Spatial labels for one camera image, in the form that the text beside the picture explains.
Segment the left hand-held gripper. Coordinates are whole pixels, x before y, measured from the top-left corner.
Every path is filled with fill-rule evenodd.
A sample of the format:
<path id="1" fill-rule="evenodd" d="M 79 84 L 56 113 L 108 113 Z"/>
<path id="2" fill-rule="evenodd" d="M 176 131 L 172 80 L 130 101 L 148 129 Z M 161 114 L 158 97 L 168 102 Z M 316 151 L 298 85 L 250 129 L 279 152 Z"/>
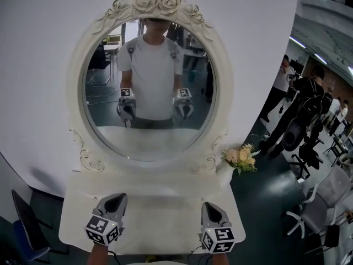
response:
<path id="1" fill-rule="evenodd" d="M 125 215 L 127 202 L 126 193 L 103 197 L 84 226 L 87 238 L 103 246 L 109 246 L 113 241 L 116 241 L 125 230 L 121 219 Z M 111 214 L 113 220 L 107 216 L 108 214 Z"/>

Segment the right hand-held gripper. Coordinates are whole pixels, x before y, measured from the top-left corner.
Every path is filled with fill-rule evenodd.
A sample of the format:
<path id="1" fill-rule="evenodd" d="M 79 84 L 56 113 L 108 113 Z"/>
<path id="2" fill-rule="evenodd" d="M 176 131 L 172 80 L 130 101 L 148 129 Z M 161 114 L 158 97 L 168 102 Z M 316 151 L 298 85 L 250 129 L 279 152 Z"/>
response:
<path id="1" fill-rule="evenodd" d="M 226 212 L 216 204 L 205 202 L 201 207 L 201 248 L 210 254 L 231 252 L 235 245 L 232 224 L 225 222 Z M 210 227 L 210 223 L 223 223 Z"/>

